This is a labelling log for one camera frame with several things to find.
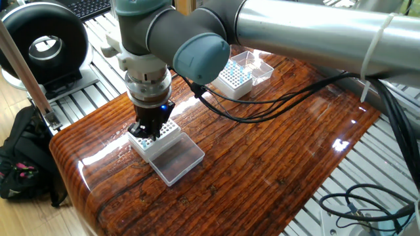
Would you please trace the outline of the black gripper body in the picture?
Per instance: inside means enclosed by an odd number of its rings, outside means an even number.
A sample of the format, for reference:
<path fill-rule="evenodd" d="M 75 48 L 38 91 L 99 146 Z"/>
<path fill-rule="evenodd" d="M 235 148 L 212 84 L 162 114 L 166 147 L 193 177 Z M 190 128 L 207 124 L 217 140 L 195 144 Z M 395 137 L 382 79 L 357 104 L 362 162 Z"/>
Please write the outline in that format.
<path fill-rule="evenodd" d="M 162 125 L 168 121 L 174 107 L 175 103 L 172 101 L 167 101 L 165 104 L 155 108 L 134 106 L 136 122 L 139 124 L 139 127 L 145 131 L 159 130 Z"/>

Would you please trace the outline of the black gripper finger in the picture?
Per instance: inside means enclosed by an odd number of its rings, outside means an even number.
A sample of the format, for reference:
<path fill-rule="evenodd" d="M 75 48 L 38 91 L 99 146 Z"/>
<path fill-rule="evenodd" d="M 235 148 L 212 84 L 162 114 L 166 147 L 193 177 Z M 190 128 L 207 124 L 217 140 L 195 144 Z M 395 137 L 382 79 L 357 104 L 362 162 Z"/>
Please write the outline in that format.
<path fill-rule="evenodd" d="M 135 138 L 147 138 L 148 137 L 148 133 L 147 133 L 146 129 L 144 128 L 144 126 L 142 126 L 140 124 L 139 121 L 135 122 L 135 123 L 132 123 L 128 127 L 127 132 L 132 134 Z"/>
<path fill-rule="evenodd" d="M 152 128 L 152 139 L 156 140 L 169 131 L 167 123 L 156 125 Z"/>

